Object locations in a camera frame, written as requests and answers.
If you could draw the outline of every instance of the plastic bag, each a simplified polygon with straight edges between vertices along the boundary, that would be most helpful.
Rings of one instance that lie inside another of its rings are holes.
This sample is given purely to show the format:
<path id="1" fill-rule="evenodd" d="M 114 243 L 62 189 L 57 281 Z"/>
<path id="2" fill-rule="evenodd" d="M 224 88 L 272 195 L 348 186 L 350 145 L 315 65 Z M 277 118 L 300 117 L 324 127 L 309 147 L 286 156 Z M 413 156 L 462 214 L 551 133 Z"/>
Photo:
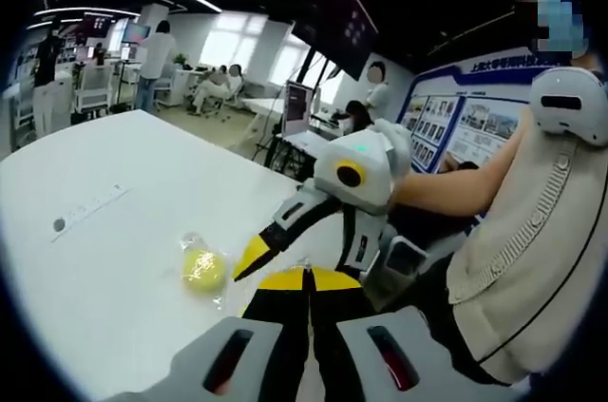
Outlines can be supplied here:
<path id="1" fill-rule="evenodd" d="M 211 250 L 197 233 L 188 233 L 180 240 L 183 252 L 181 279 L 189 291 L 209 297 L 218 310 L 224 307 L 226 285 L 232 274 L 227 254 Z"/>

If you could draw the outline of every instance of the beige vest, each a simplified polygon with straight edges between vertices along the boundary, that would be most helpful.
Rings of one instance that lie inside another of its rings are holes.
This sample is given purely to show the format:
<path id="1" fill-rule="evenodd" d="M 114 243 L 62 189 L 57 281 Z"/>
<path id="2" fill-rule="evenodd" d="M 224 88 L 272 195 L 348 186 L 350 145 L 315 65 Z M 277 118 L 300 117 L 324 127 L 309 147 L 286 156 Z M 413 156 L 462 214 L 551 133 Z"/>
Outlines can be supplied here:
<path id="1" fill-rule="evenodd" d="M 532 127 L 485 218 L 447 270 L 449 302 L 478 361 L 518 331 L 553 295 L 596 220 L 608 149 Z M 587 250 L 549 306 L 482 367 L 512 383 L 560 356 L 604 265 L 608 200 Z"/>

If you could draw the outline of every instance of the person in white shirt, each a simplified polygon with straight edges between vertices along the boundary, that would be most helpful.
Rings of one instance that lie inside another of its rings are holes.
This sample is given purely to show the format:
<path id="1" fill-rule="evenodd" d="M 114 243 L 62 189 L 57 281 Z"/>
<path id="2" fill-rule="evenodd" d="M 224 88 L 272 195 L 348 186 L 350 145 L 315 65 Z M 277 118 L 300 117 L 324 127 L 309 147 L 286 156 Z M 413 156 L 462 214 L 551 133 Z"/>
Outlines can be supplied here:
<path id="1" fill-rule="evenodd" d="M 372 120 L 384 119 L 389 105 L 389 84 L 387 66 L 383 62 L 373 62 L 368 70 L 368 80 L 375 84 L 364 105 L 368 108 Z"/>
<path id="2" fill-rule="evenodd" d="M 147 55 L 142 64 L 140 81 L 135 97 L 135 108 L 152 112 L 154 104 L 154 84 L 159 80 L 164 66 L 171 62 L 177 54 L 177 46 L 173 35 L 169 34 L 171 26 L 163 20 L 156 28 L 156 33 L 145 38 L 140 44 Z"/>
<path id="3" fill-rule="evenodd" d="M 228 80 L 221 84 L 214 84 L 213 81 L 203 81 L 197 92 L 197 97 L 194 100 L 193 105 L 190 107 L 190 111 L 195 115 L 200 115 L 200 110 L 205 100 L 209 96 L 227 100 L 234 95 L 243 83 L 242 67 L 240 65 L 232 65 L 228 69 Z"/>

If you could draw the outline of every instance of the black cable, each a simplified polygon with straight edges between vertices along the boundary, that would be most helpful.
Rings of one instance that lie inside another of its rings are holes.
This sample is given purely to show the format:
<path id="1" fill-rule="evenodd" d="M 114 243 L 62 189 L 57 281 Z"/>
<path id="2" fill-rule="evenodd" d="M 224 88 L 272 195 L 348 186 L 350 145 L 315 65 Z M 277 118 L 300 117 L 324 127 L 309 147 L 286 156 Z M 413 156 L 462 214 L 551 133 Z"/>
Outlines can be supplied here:
<path id="1" fill-rule="evenodd" d="M 568 274 L 566 275 L 566 277 L 563 279 L 563 281 L 560 283 L 560 286 L 558 286 L 558 288 L 551 295 L 551 297 L 546 300 L 546 302 L 541 306 L 541 308 L 538 310 L 538 312 L 536 312 L 519 330 L 517 330 L 510 338 L 508 338 L 502 345 L 500 345 L 492 353 L 486 355 L 485 357 L 483 357 L 482 359 L 480 359 L 479 361 L 477 361 L 477 363 L 479 365 L 484 364 L 490 357 L 492 357 L 494 354 L 496 354 L 497 352 L 499 352 L 500 350 L 502 350 L 505 346 L 507 346 L 515 338 L 517 338 L 523 331 L 525 331 L 527 329 L 527 327 L 530 326 L 530 324 L 532 324 L 534 322 L 534 320 L 539 317 L 539 315 L 544 311 L 544 309 L 546 309 L 549 306 L 549 304 L 553 301 L 553 299 L 555 299 L 555 297 L 561 291 L 561 288 L 563 288 L 563 286 L 570 279 L 570 277 L 572 276 L 572 274 L 574 274 L 574 271 L 577 269 L 577 266 L 579 265 L 580 260 L 582 259 L 582 256 L 587 251 L 587 247 L 589 246 L 589 242 L 591 241 L 591 238 L 593 237 L 594 232 L 596 231 L 596 227 L 598 226 L 599 216 L 601 215 L 601 211 L 602 211 L 603 206 L 604 206 L 604 200 L 606 199 L 606 190 L 608 190 L 608 175 L 606 175 L 606 179 L 604 180 L 604 190 L 603 190 L 603 192 L 601 194 L 601 201 L 599 202 L 598 213 L 596 214 L 596 220 L 593 223 L 593 226 L 591 228 L 589 236 L 587 236 L 587 241 L 585 242 L 584 246 L 582 247 L 582 250 L 579 252 L 579 256 L 577 257 L 577 260 L 574 262 L 574 264 L 570 268 L 570 271 L 568 272 Z"/>
<path id="2" fill-rule="evenodd" d="M 319 63 L 322 59 L 323 59 L 323 56 L 320 56 L 318 58 L 318 60 L 316 62 L 314 62 L 313 65 L 311 65 L 311 68 L 315 67 L 316 64 Z M 271 106 L 270 110 L 268 111 L 268 115 L 266 116 L 266 121 L 264 122 L 264 127 L 262 128 L 262 135 L 260 136 L 259 141 L 257 143 L 256 153 L 254 153 L 254 156 L 251 159 L 252 161 L 256 159 L 257 154 L 260 152 L 261 149 L 259 147 L 261 145 L 263 146 L 262 141 L 264 139 L 264 136 L 266 135 L 266 130 L 268 129 L 268 122 L 270 121 L 270 116 L 273 115 L 273 110 L 275 109 L 276 100 L 278 100 L 278 98 L 281 96 L 281 92 L 283 91 L 283 88 L 285 88 L 285 86 L 289 83 L 289 81 L 292 80 L 292 77 L 294 77 L 294 74 L 296 74 L 299 70 L 301 70 L 303 66 L 304 65 L 300 65 L 299 67 L 297 67 L 296 69 L 294 69 L 292 71 L 292 73 L 289 75 L 289 77 L 287 78 L 285 83 L 278 90 L 278 93 L 276 94 L 275 98 L 273 99 L 273 105 Z"/>

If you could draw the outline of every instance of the yellow ball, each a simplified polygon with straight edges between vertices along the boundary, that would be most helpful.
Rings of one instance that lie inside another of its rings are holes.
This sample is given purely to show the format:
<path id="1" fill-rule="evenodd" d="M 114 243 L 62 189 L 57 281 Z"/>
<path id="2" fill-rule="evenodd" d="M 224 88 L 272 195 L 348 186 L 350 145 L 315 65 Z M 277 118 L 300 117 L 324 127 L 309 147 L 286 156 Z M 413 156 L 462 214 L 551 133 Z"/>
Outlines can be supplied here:
<path id="1" fill-rule="evenodd" d="M 207 250 L 191 250 L 183 262 L 183 282 L 198 292 L 215 292 L 226 279 L 226 263 L 220 255 Z"/>

